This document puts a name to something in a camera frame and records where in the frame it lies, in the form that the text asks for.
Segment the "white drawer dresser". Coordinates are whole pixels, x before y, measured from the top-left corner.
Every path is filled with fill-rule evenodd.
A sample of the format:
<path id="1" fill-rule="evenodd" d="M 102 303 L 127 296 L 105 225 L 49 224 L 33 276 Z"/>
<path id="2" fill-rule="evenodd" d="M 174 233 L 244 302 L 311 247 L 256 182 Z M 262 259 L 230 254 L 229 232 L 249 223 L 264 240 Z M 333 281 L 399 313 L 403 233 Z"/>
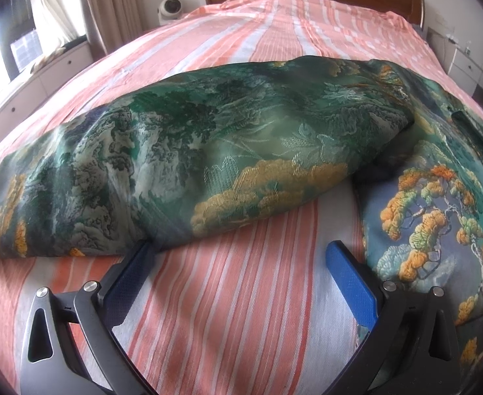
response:
<path id="1" fill-rule="evenodd" d="M 426 40 L 439 60 L 442 69 L 470 96 L 483 91 L 483 69 L 472 58 L 470 49 L 463 49 L 451 34 L 429 28 Z"/>

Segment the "white window bench cabinet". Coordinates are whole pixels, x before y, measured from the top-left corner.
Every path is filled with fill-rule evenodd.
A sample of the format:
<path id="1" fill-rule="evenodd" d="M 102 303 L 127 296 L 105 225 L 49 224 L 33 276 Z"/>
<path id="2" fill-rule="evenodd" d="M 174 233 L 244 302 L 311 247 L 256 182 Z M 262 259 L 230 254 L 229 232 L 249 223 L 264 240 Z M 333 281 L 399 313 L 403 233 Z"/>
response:
<path id="1" fill-rule="evenodd" d="M 86 38 L 80 38 L 68 44 L 62 54 L 37 72 L 23 71 L 0 100 L 0 143 L 66 82 L 92 63 L 89 44 Z"/>

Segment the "striped cushion on bench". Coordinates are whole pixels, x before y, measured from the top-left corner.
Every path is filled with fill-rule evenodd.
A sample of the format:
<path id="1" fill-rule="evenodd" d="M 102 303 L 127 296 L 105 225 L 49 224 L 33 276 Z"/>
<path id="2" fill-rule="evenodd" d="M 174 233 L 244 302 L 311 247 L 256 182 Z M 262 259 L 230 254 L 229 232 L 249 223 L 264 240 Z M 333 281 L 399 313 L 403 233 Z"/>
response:
<path id="1" fill-rule="evenodd" d="M 66 52 L 66 48 L 64 46 L 61 46 L 56 48 L 53 52 L 49 54 L 39 56 L 31 65 L 30 73 L 31 74 L 37 73 L 39 70 L 43 69 L 50 63 L 54 62 L 65 52 Z"/>

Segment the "beige curtain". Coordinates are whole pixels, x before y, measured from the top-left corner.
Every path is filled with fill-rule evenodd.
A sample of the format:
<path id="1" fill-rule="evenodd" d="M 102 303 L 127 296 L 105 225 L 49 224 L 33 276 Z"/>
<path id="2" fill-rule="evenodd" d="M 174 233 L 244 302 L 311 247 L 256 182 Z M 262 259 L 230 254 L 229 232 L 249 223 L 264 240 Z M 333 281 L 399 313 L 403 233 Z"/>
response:
<path id="1" fill-rule="evenodd" d="M 83 0 L 83 9 L 97 57 L 111 54 L 147 30 L 142 0 Z"/>

